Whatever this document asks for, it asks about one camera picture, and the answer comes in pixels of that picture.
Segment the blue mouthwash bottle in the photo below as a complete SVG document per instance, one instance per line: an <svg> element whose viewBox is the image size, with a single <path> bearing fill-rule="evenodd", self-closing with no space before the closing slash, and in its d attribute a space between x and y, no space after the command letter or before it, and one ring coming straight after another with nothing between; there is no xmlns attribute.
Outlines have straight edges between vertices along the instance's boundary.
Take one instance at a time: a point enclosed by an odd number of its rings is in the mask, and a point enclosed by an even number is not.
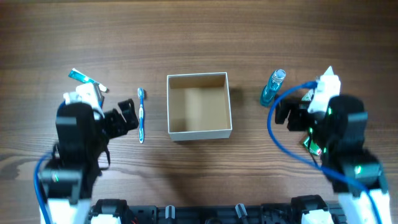
<svg viewBox="0 0 398 224"><path fill-rule="evenodd" d="M261 93L260 103L262 106L267 107L270 103L272 103L276 93L282 87L285 77L286 72L283 69L277 69L272 73L267 85L264 87Z"/></svg>

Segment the green white soap packet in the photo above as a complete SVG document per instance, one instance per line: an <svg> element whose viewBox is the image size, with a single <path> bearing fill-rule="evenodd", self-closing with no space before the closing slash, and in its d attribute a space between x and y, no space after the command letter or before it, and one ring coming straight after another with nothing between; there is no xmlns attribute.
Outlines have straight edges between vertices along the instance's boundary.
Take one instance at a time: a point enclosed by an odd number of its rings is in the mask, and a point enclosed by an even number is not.
<svg viewBox="0 0 398 224"><path fill-rule="evenodd" d="M318 147L313 141L310 140L310 137L307 137L303 142L304 148L314 156L320 156L322 154L322 149Z"/></svg>

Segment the white lotion tube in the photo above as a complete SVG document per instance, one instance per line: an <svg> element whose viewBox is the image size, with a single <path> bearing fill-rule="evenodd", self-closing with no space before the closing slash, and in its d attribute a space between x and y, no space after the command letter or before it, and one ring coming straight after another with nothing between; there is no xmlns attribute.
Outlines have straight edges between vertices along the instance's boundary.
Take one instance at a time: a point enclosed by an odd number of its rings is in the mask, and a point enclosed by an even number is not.
<svg viewBox="0 0 398 224"><path fill-rule="evenodd" d="M326 88L328 85L330 85L330 83L334 83L335 82L335 74L333 71L332 66L329 66L327 68L327 70L324 72L323 75L320 75L319 77L316 78L316 82L318 84L320 84L321 88ZM314 89L310 89L303 97L302 100L303 101L312 101L313 100L313 96L315 94L315 90L317 88Z"/></svg>

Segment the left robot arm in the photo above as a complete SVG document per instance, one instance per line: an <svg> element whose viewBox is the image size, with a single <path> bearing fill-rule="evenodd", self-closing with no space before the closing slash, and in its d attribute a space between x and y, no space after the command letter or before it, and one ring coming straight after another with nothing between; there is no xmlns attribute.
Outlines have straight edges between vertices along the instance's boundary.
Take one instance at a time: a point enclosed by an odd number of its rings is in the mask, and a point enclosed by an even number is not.
<svg viewBox="0 0 398 224"><path fill-rule="evenodd" d="M95 100L64 101L57 110L58 142L34 171L34 187L42 223L292 223L287 203L247 207L130 206L126 200L101 199L91 204L93 186L103 168L102 153L109 154L110 139L138 128L132 99L119 109L103 112Z"/></svg>

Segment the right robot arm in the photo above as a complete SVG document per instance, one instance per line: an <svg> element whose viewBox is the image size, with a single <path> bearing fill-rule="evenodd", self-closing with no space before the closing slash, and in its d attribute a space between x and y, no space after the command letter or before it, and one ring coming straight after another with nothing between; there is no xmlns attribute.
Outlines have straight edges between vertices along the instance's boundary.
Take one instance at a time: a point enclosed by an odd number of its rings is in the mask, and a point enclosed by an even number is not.
<svg viewBox="0 0 398 224"><path fill-rule="evenodd" d="M319 112L310 108L309 101L283 100L276 121L287 123L289 131L307 131L320 148L320 167L349 223L391 223L384 168L364 147L368 113L360 99L334 96Z"/></svg>

